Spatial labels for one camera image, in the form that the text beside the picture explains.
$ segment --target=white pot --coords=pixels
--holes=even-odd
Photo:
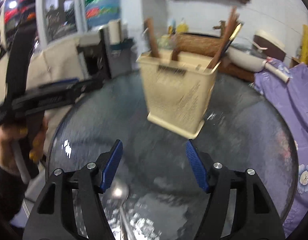
[[[232,46],[228,48],[228,56],[232,63],[245,70],[260,72],[264,69],[263,62],[265,59],[253,56],[239,49],[235,49]]]

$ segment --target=glass table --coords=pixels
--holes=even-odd
[[[107,82],[82,98],[64,117],[50,146],[46,177],[56,168],[82,168],[116,139],[124,153],[116,178],[129,187],[124,211],[136,239],[194,239],[209,196],[198,187],[185,154],[187,140],[147,120],[139,72]],[[205,124],[195,146],[232,170],[253,168],[282,222],[297,186],[298,158],[292,135],[277,110],[247,83],[219,73]],[[86,236],[74,194],[78,231]],[[110,227],[120,239],[118,202],[101,196]],[[223,236],[235,210],[231,191]]]

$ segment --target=yellow board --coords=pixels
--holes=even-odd
[[[305,24],[303,25],[300,61],[308,65],[308,26]]]

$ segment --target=white flower pattern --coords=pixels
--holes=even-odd
[[[298,183],[297,190],[299,194],[303,194],[308,191],[308,165],[304,164],[298,167]]]

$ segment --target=beige plastic utensil holder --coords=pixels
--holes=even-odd
[[[147,119],[185,138],[194,139],[203,127],[219,63],[206,69],[211,57],[180,52],[171,61],[171,50],[160,50],[160,58],[143,53],[141,67]]]

